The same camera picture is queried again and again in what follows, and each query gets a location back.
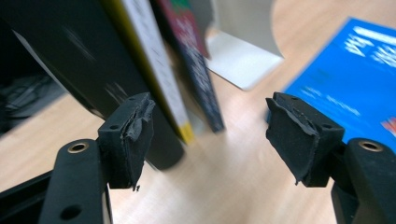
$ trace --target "metal rivet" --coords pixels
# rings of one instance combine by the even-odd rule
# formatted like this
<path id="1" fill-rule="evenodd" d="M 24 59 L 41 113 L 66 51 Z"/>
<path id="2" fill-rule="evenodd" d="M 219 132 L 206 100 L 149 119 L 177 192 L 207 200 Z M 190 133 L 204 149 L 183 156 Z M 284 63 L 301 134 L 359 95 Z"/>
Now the metal rivet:
<path id="1" fill-rule="evenodd" d="M 382 148 L 379 144 L 369 141 L 359 141 L 359 146 L 363 149 L 373 152 L 380 152 L 384 150 L 384 148 Z"/>
<path id="2" fill-rule="evenodd" d="M 69 147 L 69 149 L 67 149 L 67 151 L 69 153 L 79 153 L 84 151 L 85 149 L 87 149 L 89 147 L 89 144 L 86 142 L 79 142 L 79 143 L 75 143 L 73 146 Z"/>

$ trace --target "blue book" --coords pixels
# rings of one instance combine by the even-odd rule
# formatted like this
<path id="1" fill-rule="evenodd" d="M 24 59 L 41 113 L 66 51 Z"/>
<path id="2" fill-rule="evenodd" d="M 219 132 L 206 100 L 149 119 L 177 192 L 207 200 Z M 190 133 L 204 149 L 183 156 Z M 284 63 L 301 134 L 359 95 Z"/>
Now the blue book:
<path id="1" fill-rule="evenodd" d="M 396 30 L 350 18 L 285 93 L 396 152 Z"/>

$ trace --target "black clamp jaw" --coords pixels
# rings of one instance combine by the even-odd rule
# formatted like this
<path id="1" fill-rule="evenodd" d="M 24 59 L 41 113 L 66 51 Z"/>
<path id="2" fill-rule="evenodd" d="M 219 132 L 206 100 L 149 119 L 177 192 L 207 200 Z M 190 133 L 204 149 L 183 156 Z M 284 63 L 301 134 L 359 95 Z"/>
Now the black clamp jaw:
<path id="1" fill-rule="evenodd" d="M 297 97 L 276 92 L 266 100 L 266 137 L 297 182 L 319 188 L 334 180 L 338 223 L 396 223 L 396 156 L 390 148 L 362 138 L 345 145 L 344 128 Z"/>
<path id="2" fill-rule="evenodd" d="M 62 147 L 51 172 L 0 194 L 0 223 L 112 223 L 108 187 L 134 189 L 153 136 L 148 93 L 127 99 L 96 140 Z"/>

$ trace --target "book spine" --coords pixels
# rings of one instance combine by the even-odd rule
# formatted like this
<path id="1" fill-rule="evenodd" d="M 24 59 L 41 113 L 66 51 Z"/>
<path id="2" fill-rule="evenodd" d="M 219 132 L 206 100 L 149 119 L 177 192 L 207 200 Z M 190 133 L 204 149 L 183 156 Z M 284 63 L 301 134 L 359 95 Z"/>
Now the book spine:
<path id="1" fill-rule="evenodd" d="M 137 53 L 137 60 L 143 67 L 155 97 L 178 136 L 185 143 L 191 142 L 194 138 L 191 123 L 149 1 L 118 0 L 115 1 L 115 7 L 122 26 L 121 35 L 126 36 L 131 53 Z"/>
<path id="2" fill-rule="evenodd" d="M 187 0 L 156 0 L 177 40 L 178 48 L 189 70 L 194 94 L 214 133 L 224 129 L 219 103 L 200 50 L 204 42 L 198 35 L 195 18 Z"/>

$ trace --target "book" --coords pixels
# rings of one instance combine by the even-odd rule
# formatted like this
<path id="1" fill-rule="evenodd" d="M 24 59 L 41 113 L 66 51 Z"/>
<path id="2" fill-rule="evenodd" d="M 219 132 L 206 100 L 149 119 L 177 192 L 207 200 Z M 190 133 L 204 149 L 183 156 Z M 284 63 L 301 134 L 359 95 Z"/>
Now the book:
<path id="1" fill-rule="evenodd" d="M 6 0 L 0 17 L 49 74 L 103 119 L 129 96 L 149 91 L 99 1 Z M 184 150 L 158 106 L 153 119 L 147 161 L 163 170 Z"/>
<path id="2" fill-rule="evenodd" d="M 195 18 L 186 0 L 152 0 L 164 38 L 179 55 L 188 85 L 214 133 L 224 130 L 219 103 L 206 67 L 205 42 L 198 35 Z"/>
<path id="3" fill-rule="evenodd" d="M 185 143 L 194 138 L 187 111 L 147 0 L 103 1 L 151 92 Z"/>
<path id="4" fill-rule="evenodd" d="M 396 30 L 349 18 L 285 89 L 346 129 L 396 152 Z"/>

